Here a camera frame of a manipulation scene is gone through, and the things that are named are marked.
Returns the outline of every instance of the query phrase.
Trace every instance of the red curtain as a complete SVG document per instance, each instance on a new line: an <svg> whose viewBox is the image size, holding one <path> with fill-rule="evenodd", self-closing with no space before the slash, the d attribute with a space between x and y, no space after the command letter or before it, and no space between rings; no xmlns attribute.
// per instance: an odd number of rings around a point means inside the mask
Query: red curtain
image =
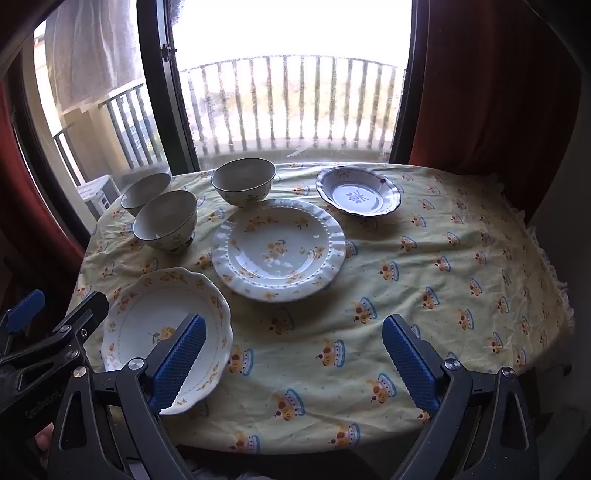
<svg viewBox="0 0 591 480"><path fill-rule="evenodd" d="M410 163L498 173L527 220L569 143L580 82L564 45L524 2L431 1Z"/></svg>
<svg viewBox="0 0 591 480"><path fill-rule="evenodd" d="M0 205L6 238L51 290L46 295L67 305L84 252L61 230L33 183L12 129L5 82L0 82Z"/></svg>

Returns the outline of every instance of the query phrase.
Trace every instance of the person's hand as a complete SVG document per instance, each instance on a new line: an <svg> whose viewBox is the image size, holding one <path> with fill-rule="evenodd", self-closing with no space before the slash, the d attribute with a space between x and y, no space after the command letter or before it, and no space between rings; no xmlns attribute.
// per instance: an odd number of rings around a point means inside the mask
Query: person's hand
<svg viewBox="0 0 591 480"><path fill-rule="evenodd" d="M53 435L53 423L50 423L47 427L45 427L42 431L35 435L35 442L40 450L45 452L49 450L49 446L51 445L51 437Z"/></svg>
<svg viewBox="0 0 591 480"><path fill-rule="evenodd" d="M47 455L51 445L51 437L53 436L53 423L50 423L42 431L35 435L35 443L42 452L45 452L39 461L43 468L47 469Z"/></svg>

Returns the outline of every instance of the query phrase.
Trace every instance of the blue gripper pad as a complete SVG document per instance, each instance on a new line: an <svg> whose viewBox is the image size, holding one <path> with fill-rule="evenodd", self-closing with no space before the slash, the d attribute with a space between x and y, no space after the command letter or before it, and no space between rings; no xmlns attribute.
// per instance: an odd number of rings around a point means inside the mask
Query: blue gripper pad
<svg viewBox="0 0 591 480"><path fill-rule="evenodd" d="M414 404L434 415L439 409L435 376L392 317L384 320L382 340Z"/></svg>
<svg viewBox="0 0 591 480"><path fill-rule="evenodd" d="M7 313L7 332L18 332L45 306L45 296L41 290L34 290L27 298Z"/></svg>
<svg viewBox="0 0 591 480"><path fill-rule="evenodd" d="M173 404L206 336L205 320L196 315L154 375L152 397L148 402L154 413L160 413L160 410Z"/></svg>

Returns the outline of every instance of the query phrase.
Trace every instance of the shallow plate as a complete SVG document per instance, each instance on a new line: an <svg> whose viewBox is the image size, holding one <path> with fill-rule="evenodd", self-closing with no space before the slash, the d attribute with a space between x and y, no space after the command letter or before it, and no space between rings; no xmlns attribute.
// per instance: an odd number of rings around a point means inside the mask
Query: shallow plate
<svg viewBox="0 0 591 480"><path fill-rule="evenodd" d="M316 178L316 190L339 210L366 217L393 212L401 201L394 183L363 167L323 170Z"/></svg>
<svg viewBox="0 0 591 480"><path fill-rule="evenodd" d="M161 415L190 409L219 382L233 340L226 299L205 275L167 268L143 275L121 292L105 320L101 351L105 368L111 371L137 356L146 358L193 312L205 319L205 343L173 405Z"/></svg>
<svg viewBox="0 0 591 480"><path fill-rule="evenodd" d="M267 200L234 213L213 241L217 273L236 293L283 302L327 286L345 259L338 222L307 202Z"/></svg>

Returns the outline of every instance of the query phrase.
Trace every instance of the tablecloth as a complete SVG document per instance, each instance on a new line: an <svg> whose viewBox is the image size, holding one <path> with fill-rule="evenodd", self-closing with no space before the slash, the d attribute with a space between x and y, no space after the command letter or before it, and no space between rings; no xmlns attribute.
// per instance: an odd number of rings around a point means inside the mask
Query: tablecloth
<svg viewBox="0 0 591 480"><path fill-rule="evenodd" d="M198 198L195 241L180 257L132 234L119 201L101 217L70 309L91 291L111 304L154 269L206 274L227 298L233 359L217 389L188 413L163 417L174 442L250 453L311 452L386 439L421 427L418 410L381 339L399 313L442 357L469 369L523 370L571 325L555 272L494 184L412 166L360 164L390 178L402 205L382 218L342 214L315 189L332 163L281 164L269 198L315 203L341 224L345 263L317 294L265 304L233 293L211 263L212 239L236 207L211 185L211 171L175 177ZM85 344L101 369L102 327Z"/></svg>

